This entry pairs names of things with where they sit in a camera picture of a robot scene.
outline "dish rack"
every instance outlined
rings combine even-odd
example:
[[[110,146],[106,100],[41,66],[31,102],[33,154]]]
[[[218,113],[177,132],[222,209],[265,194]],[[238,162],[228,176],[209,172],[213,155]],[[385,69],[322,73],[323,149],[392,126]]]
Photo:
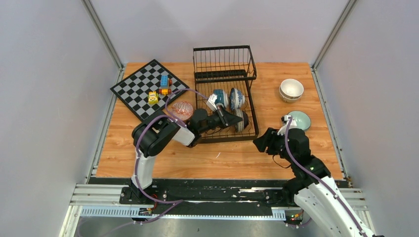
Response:
[[[259,128],[251,98],[251,85],[256,79],[256,67],[250,46],[194,48],[193,61],[195,89],[206,97],[209,97],[215,89],[223,89],[227,94],[233,87],[239,89],[246,98],[241,110],[249,117],[249,124],[242,132],[236,132],[235,126],[210,130],[202,134],[201,143],[245,141],[257,138]],[[208,114],[211,114],[212,111],[206,102],[206,99],[196,95],[196,108],[204,108]]]

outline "light green plate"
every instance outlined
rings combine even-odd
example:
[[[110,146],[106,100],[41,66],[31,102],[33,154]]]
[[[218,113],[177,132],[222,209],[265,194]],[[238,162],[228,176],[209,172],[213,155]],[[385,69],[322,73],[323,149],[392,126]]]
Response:
[[[307,131],[311,126],[311,119],[310,117],[301,111],[291,111],[288,113],[291,115],[293,119],[297,122],[297,128],[300,128],[304,131]]]

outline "black and white square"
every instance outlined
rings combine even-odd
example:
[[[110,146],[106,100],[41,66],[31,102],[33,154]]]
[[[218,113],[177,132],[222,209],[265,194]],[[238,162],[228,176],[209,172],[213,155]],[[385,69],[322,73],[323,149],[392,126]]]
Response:
[[[172,80],[170,89],[177,91],[179,89],[189,88],[178,77],[161,65],[156,59],[138,69],[129,75],[125,80],[117,83],[111,88],[111,91],[141,120],[146,119],[157,110],[165,107],[167,95],[159,95],[159,102],[154,105],[147,103],[148,92],[158,92],[160,88],[160,78],[167,75]],[[183,94],[181,91],[170,99],[169,103]]]

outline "chessboard border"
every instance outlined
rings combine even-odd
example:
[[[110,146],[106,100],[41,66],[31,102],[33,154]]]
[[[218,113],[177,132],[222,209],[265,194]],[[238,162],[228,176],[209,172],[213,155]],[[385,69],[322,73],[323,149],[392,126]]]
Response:
[[[157,63],[161,68],[163,68],[164,70],[166,70],[166,72],[168,72],[171,76],[173,76],[176,80],[178,80],[182,85],[185,86],[185,88],[190,88],[187,84],[185,84],[181,79],[179,79],[174,73],[172,73],[171,71],[169,71],[169,69],[167,69],[165,66],[163,66],[161,63],[159,63],[156,59],[151,60],[149,63],[147,63],[146,65],[142,66],[140,69],[138,69],[137,71],[131,73],[129,76],[125,77],[122,81],[118,82],[117,84],[115,84],[114,86],[112,86],[110,88],[110,90],[118,97],[119,100],[122,101],[122,103],[129,109],[131,110],[131,112],[141,121],[143,121],[145,118],[141,118],[140,115],[137,114],[136,111],[134,111],[133,108],[131,108],[131,106],[128,105],[128,103],[125,102],[125,100],[118,94],[118,92],[115,90],[115,87],[117,87],[119,84],[121,84],[123,81],[125,81],[126,79],[130,78],[132,75],[138,73],[140,70],[142,70],[143,68],[147,67],[148,65],[152,64],[153,62]],[[181,91],[179,93],[177,93],[176,95],[174,95],[170,100],[173,101],[175,99],[177,99],[179,96],[181,96],[183,93],[185,93],[186,90]]]

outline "wooden table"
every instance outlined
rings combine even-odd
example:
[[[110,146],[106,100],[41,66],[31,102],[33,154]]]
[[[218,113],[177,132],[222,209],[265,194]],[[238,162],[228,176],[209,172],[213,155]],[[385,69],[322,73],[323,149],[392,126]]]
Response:
[[[194,88],[192,63],[162,63],[172,73]],[[145,63],[128,63],[124,78]],[[257,79],[251,93],[259,124],[259,135],[268,127],[280,128],[280,118],[293,110],[307,113],[312,121],[306,135],[312,154],[320,158],[335,179],[342,179],[317,90],[307,63],[257,63]],[[304,85],[300,101],[287,104],[279,98],[278,87],[288,78]],[[186,92],[177,101],[195,105],[195,94]],[[135,151],[132,130],[140,120],[118,99],[115,104],[105,144],[99,161],[97,177],[130,177],[134,169]],[[287,166],[289,163],[275,157]],[[188,179],[291,179],[291,169],[276,165],[271,156],[259,153],[251,141],[199,144],[187,148],[171,141],[157,156],[153,177]]]

